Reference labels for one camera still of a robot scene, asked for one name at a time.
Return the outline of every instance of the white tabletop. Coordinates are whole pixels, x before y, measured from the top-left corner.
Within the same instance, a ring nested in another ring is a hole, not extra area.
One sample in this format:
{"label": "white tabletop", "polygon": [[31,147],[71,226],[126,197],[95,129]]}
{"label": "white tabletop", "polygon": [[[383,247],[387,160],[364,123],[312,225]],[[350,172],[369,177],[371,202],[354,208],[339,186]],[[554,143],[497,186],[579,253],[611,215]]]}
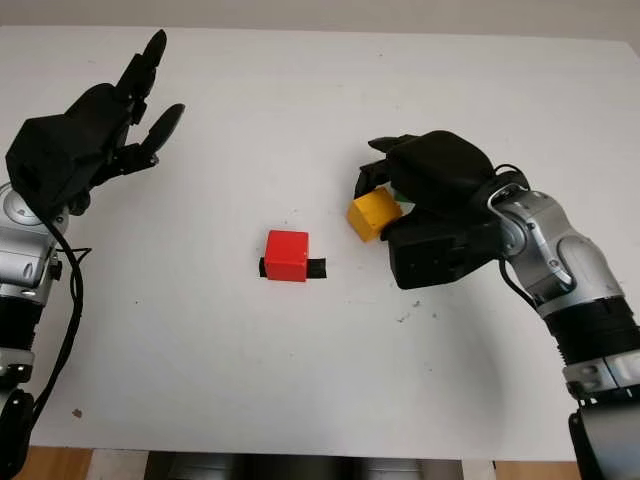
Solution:
{"label": "white tabletop", "polygon": [[[114,82],[152,29],[0,28],[0,145]],[[520,166],[638,305],[640,62],[622,43],[169,30],[140,138],[187,111],[160,165],[72,219],[85,314],[33,442],[570,459],[562,361],[497,265],[401,291],[345,221],[366,141],[448,129]],[[258,278],[269,229],[310,233],[326,280]],[[39,392],[70,311],[56,285]],[[82,411],[82,418],[72,415]]]}

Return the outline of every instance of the wooden floor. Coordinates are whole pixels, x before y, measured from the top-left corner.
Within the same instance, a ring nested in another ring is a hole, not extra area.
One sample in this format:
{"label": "wooden floor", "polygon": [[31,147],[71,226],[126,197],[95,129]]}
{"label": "wooden floor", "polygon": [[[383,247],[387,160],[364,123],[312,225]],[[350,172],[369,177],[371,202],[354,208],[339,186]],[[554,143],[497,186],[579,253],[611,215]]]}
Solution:
{"label": "wooden floor", "polygon": [[497,480],[580,480],[574,462],[496,462]]}
{"label": "wooden floor", "polygon": [[[91,455],[92,450],[85,449],[32,447],[16,479],[85,480]],[[580,480],[580,475],[572,462],[496,462],[496,480],[540,479]]]}
{"label": "wooden floor", "polygon": [[92,450],[31,447],[17,480],[85,480]]}

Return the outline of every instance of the robotic arm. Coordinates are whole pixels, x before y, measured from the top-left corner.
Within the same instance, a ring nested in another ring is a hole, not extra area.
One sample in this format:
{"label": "robotic arm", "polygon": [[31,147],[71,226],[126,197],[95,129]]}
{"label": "robotic arm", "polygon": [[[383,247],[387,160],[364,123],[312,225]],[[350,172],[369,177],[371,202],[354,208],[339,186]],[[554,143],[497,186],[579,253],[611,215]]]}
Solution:
{"label": "robotic arm", "polygon": [[382,234],[398,286],[452,282],[497,259],[565,361],[578,401],[569,429],[582,477],[640,478],[640,330],[598,247],[553,198],[532,191],[518,168],[494,169],[450,132],[369,144],[386,158],[361,167],[355,197],[390,181],[415,203]]}
{"label": "robotic arm", "polygon": [[[145,98],[167,42],[157,32],[116,85],[87,90],[65,113],[27,120],[7,153],[10,184],[0,187],[0,479],[24,464],[33,425],[64,367],[82,314],[79,261],[64,239],[69,215],[82,215],[90,190],[155,166],[184,105],[170,107],[141,144],[125,145],[142,119]],[[54,280],[62,274],[56,244],[71,265],[73,313],[51,377],[34,401],[18,388],[29,381],[31,346]]]}

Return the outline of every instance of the wire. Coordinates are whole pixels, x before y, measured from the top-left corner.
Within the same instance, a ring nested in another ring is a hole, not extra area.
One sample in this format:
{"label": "wire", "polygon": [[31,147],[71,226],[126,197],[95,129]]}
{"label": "wire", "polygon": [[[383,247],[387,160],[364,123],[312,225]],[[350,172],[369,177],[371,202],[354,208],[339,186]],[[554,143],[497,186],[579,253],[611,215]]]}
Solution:
{"label": "wire", "polygon": [[[61,250],[66,255],[69,260],[69,264],[71,265],[71,297],[73,299],[73,310],[71,312],[71,318],[69,319],[69,325],[67,326],[67,333],[64,336],[62,341],[62,345],[60,346],[60,352],[58,353],[58,358],[56,359],[56,363],[53,366],[53,370],[51,371],[51,375],[49,376],[49,380],[45,385],[44,389],[40,393],[40,396],[34,403],[33,407],[33,424],[38,421],[42,410],[44,409],[51,392],[53,391],[53,387],[56,384],[56,380],[60,375],[63,367],[67,363],[69,359],[69,355],[71,354],[71,349],[73,347],[73,341],[75,340],[76,334],[78,333],[78,327],[80,326],[80,318],[82,317],[82,307],[84,302],[84,283],[82,280],[82,271],[80,270],[80,261],[88,255],[91,249],[72,249],[67,240],[64,238],[64,235],[48,220],[46,215],[37,215],[45,227],[51,232],[51,235],[56,239],[58,244],[61,247]],[[76,251],[84,251],[79,258],[76,258]]]}
{"label": "wire", "polygon": [[509,277],[509,273],[507,272],[506,260],[504,258],[498,259],[498,265],[500,266],[500,275],[502,276],[502,279],[505,281],[505,283],[509,285],[509,288],[511,288],[511,290],[516,292],[518,295],[520,295],[520,297],[525,302],[527,302],[531,308],[535,310],[536,302],[533,300],[533,298],[527,295],[527,293],[524,290],[522,290],[518,285],[516,285],[516,283],[513,280],[511,280],[511,277]]}
{"label": "wire", "polygon": [[[61,248],[57,248],[56,251],[64,252],[64,250],[62,250]],[[82,263],[82,260],[84,260],[84,258],[93,251],[93,249],[89,247],[82,247],[82,248],[72,248],[71,251],[73,253],[82,252],[82,254],[78,257],[78,264],[80,264]],[[75,299],[76,287],[75,287],[75,282],[73,280],[73,276],[71,276],[71,278],[69,279],[69,290],[71,291],[71,298]]]}
{"label": "wire", "polygon": [[501,163],[500,165],[498,165],[496,168],[493,169],[493,171],[495,173],[498,172],[498,170],[500,170],[501,168],[510,168],[511,170],[515,170],[516,172],[524,175],[522,173],[522,170],[520,170],[518,167],[516,167],[515,165],[512,165],[511,163]]}

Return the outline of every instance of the yellow cube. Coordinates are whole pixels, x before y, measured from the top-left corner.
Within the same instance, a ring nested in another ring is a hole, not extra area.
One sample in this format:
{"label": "yellow cube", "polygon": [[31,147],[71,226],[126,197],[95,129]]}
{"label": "yellow cube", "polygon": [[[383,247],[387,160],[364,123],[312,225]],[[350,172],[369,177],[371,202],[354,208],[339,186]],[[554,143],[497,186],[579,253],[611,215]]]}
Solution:
{"label": "yellow cube", "polygon": [[347,220],[363,242],[377,237],[384,227],[401,216],[400,206],[384,187],[356,198],[347,212]]}

